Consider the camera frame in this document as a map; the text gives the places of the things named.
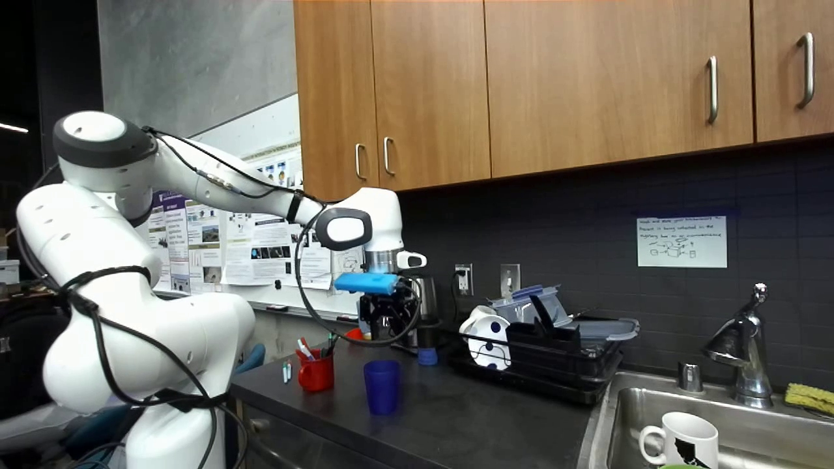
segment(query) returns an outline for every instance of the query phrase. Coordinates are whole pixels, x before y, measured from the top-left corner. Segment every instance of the ceiling light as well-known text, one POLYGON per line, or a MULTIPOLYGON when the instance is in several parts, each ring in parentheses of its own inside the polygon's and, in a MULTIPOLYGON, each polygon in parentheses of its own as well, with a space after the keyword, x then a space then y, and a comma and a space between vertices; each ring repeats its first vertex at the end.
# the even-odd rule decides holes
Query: ceiling light
POLYGON ((29 134, 29 129, 8 126, 8 123, 0 123, 0 130, 8 130, 8 134, 29 134))

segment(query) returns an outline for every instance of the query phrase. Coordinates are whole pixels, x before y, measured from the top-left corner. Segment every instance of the red cup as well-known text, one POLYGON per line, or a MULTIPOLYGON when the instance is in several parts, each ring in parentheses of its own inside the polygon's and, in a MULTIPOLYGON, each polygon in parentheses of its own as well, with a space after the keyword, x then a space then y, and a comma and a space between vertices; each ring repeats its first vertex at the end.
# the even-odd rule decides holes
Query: red cup
POLYGON ((335 388, 335 354, 310 353, 314 358, 296 353, 298 358, 298 384, 305 393, 321 393, 335 388))

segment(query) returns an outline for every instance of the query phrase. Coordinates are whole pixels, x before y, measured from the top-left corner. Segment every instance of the sink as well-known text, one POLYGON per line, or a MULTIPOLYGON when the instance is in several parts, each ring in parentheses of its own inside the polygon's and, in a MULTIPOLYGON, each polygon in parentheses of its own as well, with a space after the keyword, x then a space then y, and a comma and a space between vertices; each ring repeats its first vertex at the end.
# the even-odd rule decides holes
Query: sink
POLYGON ((751 409, 731 398, 731 388, 708 387, 688 393, 672 378, 619 372, 592 411, 585 434, 581 469, 645 469, 638 452, 648 424, 661 424, 665 411, 691 411, 719 431, 723 469, 833 469, 834 417, 784 407, 751 409))

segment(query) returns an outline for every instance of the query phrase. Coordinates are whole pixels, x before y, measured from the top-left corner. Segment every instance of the black backsplash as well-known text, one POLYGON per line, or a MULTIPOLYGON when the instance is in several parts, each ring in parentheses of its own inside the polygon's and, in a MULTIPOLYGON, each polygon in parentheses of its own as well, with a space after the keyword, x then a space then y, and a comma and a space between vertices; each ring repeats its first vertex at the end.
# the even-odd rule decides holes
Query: black backsplash
POLYGON ((724 380, 702 348, 767 279, 775 384, 834 376, 833 139, 421 191, 408 209, 448 325, 472 308, 455 298, 455 263, 474 263, 477 293, 499 298, 499 268, 515 262, 525 285, 562 285, 571 314, 638 318, 627 365, 672 372, 697 359, 724 380), (731 268, 635 268, 628 230, 650 212, 724 212, 731 268))

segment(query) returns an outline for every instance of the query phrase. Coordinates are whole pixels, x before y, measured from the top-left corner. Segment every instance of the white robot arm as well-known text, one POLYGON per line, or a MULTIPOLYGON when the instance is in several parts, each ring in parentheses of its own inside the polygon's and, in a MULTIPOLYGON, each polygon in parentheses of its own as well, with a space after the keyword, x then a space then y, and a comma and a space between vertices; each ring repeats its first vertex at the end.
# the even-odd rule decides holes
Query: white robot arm
MULTIPOLYGON (((115 396, 158 405, 160 392, 219 398, 254 332, 254 310, 237 295, 171 303, 155 295, 163 262, 132 222, 150 213, 158 191, 314 224, 327 247, 366 246, 373 271, 397 267, 404 247, 392 191, 366 187, 344 204, 324 207, 272 185, 236 156, 104 112, 61 120, 56 151, 65 182, 31 191, 18 207, 18 228, 74 314, 48 354, 46 387, 59 405, 78 411, 103 409, 115 396), (98 193, 115 193, 117 212, 98 193)), ((215 409, 158 405, 128 436, 128 467, 223 462, 223 419, 215 409)))

